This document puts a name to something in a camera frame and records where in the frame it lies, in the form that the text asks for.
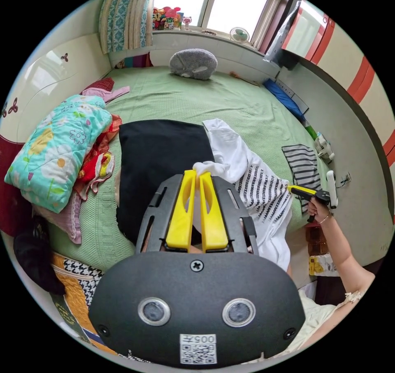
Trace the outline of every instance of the camera lens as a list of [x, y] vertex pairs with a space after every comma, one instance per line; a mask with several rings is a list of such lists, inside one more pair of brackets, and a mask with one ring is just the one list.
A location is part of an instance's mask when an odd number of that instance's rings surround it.
[[250, 309], [244, 303], [236, 303], [229, 309], [228, 315], [232, 322], [239, 324], [248, 319], [250, 316]]
[[223, 321], [233, 328], [248, 325], [255, 317], [255, 306], [247, 299], [233, 299], [222, 311]]
[[163, 318], [165, 312], [158, 302], [149, 302], [144, 306], [143, 314], [148, 320], [158, 322]]
[[166, 302], [158, 298], [147, 298], [137, 308], [140, 319], [148, 325], [161, 326], [170, 319], [170, 308]]

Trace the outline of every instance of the woman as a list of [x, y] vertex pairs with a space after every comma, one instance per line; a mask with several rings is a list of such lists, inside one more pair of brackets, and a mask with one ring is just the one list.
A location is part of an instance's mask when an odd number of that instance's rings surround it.
[[[346, 237], [328, 207], [312, 198], [308, 211], [310, 215], [315, 215], [316, 221], [321, 225], [329, 253], [346, 290], [346, 298], [337, 306], [320, 306], [307, 298], [303, 291], [299, 291], [306, 321], [288, 348], [273, 358], [308, 347], [324, 337], [349, 314], [374, 280], [374, 274], [355, 260]], [[247, 363], [263, 360], [264, 356]]]

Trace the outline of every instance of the bed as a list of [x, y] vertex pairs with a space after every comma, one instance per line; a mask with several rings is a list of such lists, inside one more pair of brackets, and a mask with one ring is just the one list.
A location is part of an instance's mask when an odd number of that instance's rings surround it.
[[[257, 87], [227, 74], [216, 72], [208, 81], [172, 75], [168, 67], [114, 69], [107, 77], [114, 90], [124, 86], [130, 92], [106, 105], [123, 123], [171, 119], [201, 124], [219, 118], [241, 135], [248, 147], [282, 178], [292, 182], [292, 172], [282, 146], [314, 142], [302, 124], [263, 86]], [[119, 231], [116, 222], [114, 179], [121, 166], [121, 146], [116, 136], [110, 142], [115, 157], [113, 176], [102, 183], [96, 195], [90, 193], [80, 211], [82, 243], [73, 244], [66, 233], [49, 224], [54, 251], [106, 271], [134, 253], [133, 244]], [[321, 186], [326, 189], [325, 163], [318, 160]], [[292, 219], [287, 231], [306, 224], [301, 202], [293, 199]]]

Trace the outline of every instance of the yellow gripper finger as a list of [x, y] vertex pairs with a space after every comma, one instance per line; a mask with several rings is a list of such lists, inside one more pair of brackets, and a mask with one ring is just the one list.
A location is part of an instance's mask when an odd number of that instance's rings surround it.
[[169, 248], [186, 249], [191, 247], [193, 206], [195, 201], [196, 171], [186, 170], [170, 221], [166, 244]]
[[199, 183], [203, 252], [213, 249], [224, 249], [228, 245], [228, 236], [211, 174], [204, 173], [201, 175], [199, 177]]

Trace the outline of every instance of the qr code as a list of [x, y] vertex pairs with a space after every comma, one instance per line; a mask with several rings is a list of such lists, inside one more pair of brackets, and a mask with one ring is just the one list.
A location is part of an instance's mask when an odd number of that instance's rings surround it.
[[180, 360], [189, 365], [216, 364], [216, 336], [180, 335]]

